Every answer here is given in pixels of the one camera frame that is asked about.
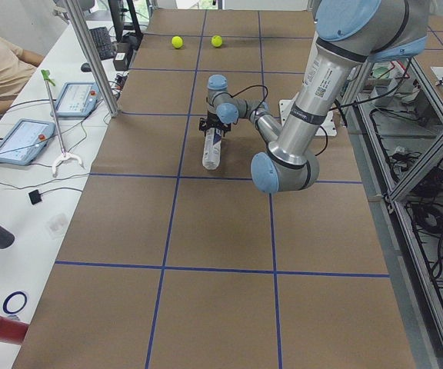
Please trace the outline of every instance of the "yellow tennis ball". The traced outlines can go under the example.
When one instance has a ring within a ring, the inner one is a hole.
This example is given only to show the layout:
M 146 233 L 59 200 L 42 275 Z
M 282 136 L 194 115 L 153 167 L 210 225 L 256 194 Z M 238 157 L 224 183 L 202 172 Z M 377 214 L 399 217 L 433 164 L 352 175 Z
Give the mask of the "yellow tennis ball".
M 172 46 L 175 48 L 181 48 L 184 42 L 182 41 L 181 36 L 174 36 L 172 37 Z
M 214 35 L 212 37 L 212 45 L 219 48 L 223 45 L 223 38 L 220 35 Z

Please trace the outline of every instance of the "green handle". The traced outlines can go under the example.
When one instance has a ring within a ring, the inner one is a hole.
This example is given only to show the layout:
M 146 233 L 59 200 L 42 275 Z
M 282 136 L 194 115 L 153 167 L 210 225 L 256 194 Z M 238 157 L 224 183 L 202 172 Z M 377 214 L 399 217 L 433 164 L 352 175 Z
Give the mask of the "green handle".
M 49 77 L 49 75 L 51 74 L 50 71 L 48 71 L 47 69 L 42 69 L 40 72 L 42 73 L 42 77 L 44 77 L 44 81 L 47 81 L 51 85 L 55 86 L 54 81 L 52 81 L 51 78 Z

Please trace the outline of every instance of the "clear plastic bottle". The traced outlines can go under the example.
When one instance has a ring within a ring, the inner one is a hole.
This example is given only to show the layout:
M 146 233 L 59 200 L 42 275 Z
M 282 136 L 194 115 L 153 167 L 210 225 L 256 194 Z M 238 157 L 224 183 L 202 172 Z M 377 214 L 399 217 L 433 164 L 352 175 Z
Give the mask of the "clear plastic bottle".
M 206 131 L 203 167 L 209 171 L 215 170 L 220 164 L 222 134 L 223 131 L 218 128 L 210 128 Z

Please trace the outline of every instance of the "keyboard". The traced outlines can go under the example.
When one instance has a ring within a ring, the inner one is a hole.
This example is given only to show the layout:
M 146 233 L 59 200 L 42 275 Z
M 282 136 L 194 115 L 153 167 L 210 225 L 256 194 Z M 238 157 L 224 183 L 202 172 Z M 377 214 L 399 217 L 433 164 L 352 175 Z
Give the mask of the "keyboard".
M 115 57 L 114 45 L 111 41 L 111 36 L 108 35 L 107 27 L 97 27 L 90 29 L 93 43 L 97 48 L 100 60 L 110 59 Z

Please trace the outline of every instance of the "blue tape roll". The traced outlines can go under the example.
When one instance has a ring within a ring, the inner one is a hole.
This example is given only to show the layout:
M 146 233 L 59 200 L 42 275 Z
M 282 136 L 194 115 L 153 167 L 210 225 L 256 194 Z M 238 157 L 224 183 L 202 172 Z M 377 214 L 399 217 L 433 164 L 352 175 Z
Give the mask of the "blue tape roll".
M 23 296 L 23 305 L 19 308 L 19 309 L 17 309 L 17 310 L 14 310 L 14 311 L 10 311 L 9 309 L 8 309 L 8 303 L 9 303 L 9 301 L 14 297 L 14 296 Z M 23 310 L 23 308 L 27 305 L 27 302 L 28 302 L 28 296 L 27 296 L 27 294 L 25 293 L 25 292 L 23 292 L 23 291 L 16 291 L 16 292 L 13 292 L 12 294 L 10 294 L 6 299 L 5 299 L 5 302 L 3 302 L 3 311 L 6 313 L 6 314 L 16 314 L 16 313 L 19 313 L 20 311 L 22 311 Z

